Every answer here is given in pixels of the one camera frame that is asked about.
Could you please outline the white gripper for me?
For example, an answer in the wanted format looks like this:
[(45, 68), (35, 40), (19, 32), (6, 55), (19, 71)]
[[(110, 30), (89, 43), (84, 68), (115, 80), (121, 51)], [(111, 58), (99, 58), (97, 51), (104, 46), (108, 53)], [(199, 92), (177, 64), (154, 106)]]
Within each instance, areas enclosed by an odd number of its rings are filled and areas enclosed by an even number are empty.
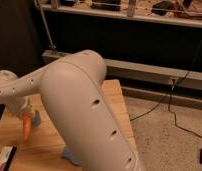
[(12, 98), (7, 103), (7, 109), (18, 117), (22, 117), (23, 114), (32, 114), (32, 105), (28, 97)]

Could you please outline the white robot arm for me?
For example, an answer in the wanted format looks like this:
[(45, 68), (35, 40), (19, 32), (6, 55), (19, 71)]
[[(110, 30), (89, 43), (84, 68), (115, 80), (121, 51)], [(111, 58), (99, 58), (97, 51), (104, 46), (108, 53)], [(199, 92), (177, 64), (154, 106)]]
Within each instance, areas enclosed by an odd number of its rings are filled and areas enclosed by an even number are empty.
[(24, 111), (26, 97), (38, 93), (82, 171), (145, 171), (102, 92), (105, 76), (105, 61), (93, 50), (61, 57), (22, 77), (1, 70), (0, 104)]

